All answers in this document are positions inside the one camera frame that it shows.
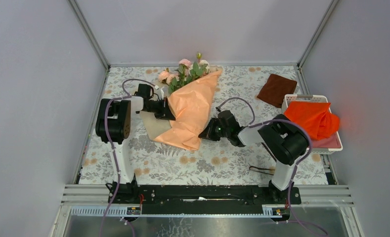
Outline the peach wrapping paper sheet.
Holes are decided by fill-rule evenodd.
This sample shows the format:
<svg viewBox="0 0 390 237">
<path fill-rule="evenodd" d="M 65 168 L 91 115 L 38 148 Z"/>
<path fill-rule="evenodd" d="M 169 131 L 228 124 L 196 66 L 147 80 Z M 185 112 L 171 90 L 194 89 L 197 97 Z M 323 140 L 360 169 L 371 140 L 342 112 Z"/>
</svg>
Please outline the peach wrapping paper sheet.
<svg viewBox="0 0 390 237">
<path fill-rule="evenodd" d="M 169 106 L 175 120 L 156 119 L 153 113 L 141 112 L 148 137 L 155 142 L 196 151 L 200 148 L 199 134 L 210 119 L 212 101 L 223 67 L 212 66 L 212 71 L 173 92 Z"/>
</svg>

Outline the pale pink fake flower stem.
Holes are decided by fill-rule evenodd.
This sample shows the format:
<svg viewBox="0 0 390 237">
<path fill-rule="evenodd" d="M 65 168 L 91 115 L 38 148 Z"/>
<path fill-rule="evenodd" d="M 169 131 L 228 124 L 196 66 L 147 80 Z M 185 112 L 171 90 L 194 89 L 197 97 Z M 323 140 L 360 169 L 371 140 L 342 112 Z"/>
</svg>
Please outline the pale pink fake flower stem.
<svg viewBox="0 0 390 237">
<path fill-rule="evenodd" d="M 160 72 L 158 75 L 158 81 L 168 86 L 169 94 L 172 94 L 181 88 L 179 75 L 172 73 L 169 68 L 165 68 L 162 72 Z"/>
</svg>

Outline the large pink fake rose stem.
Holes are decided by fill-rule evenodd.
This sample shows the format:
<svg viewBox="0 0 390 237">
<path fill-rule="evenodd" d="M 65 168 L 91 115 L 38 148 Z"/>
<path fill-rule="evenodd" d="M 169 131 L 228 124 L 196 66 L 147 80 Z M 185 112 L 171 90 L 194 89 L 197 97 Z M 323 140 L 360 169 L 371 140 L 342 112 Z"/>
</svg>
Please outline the large pink fake rose stem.
<svg viewBox="0 0 390 237">
<path fill-rule="evenodd" d="M 192 81 L 195 80 L 195 74 L 191 73 L 192 62 L 188 59 L 181 59 L 178 63 L 178 77 L 179 77 L 179 84 L 180 85 L 186 85 Z"/>
</svg>

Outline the pink fake rose spray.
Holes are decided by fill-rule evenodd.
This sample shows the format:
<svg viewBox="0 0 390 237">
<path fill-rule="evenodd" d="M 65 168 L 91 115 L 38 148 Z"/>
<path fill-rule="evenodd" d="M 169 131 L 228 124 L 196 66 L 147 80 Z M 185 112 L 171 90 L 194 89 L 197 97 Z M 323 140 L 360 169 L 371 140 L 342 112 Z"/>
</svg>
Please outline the pink fake rose spray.
<svg viewBox="0 0 390 237">
<path fill-rule="evenodd" d="M 193 70 L 195 73 L 195 78 L 203 77 L 210 72 L 210 64 L 205 59 L 199 60 L 193 64 Z"/>
</svg>

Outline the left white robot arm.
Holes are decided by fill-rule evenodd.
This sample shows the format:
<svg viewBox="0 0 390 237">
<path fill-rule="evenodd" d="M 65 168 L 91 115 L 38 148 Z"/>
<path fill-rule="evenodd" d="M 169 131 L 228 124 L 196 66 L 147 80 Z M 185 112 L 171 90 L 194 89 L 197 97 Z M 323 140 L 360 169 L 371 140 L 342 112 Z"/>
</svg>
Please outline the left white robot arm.
<svg viewBox="0 0 390 237">
<path fill-rule="evenodd" d="M 147 112 L 155 120 L 174 121 L 165 88 L 157 85 L 140 83 L 137 91 L 123 97 L 102 99 L 97 114 L 95 132 L 110 151 L 115 169 L 113 182 L 107 187 L 112 193 L 120 192 L 120 197 L 127 203 L 138 198 L 138 190 L 126 140 L 131 134 L 131 119 L 140 112 Z"/>
</svg>

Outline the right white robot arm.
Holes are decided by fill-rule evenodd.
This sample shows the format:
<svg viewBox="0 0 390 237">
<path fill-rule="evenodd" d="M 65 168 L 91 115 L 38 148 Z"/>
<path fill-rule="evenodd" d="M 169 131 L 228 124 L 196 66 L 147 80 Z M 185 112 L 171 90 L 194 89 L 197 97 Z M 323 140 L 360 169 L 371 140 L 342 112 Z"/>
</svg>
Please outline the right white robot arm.
<svg viewBox="0 0 390 237">
<path fill-rule="evenodd" d="M 231 111 L 222 111 L 210 120 L 198 137 L 210 141 L 226 138 L 235 147 L 264 144 L 276 159 L 276 170 L 268 191 L 270 200 L 275 203 L 282 203 L 288 197 L 298 164 L 312 151 L 307 132 L 282 114 L 265 122 L 241 126 Z"/>
</svg>

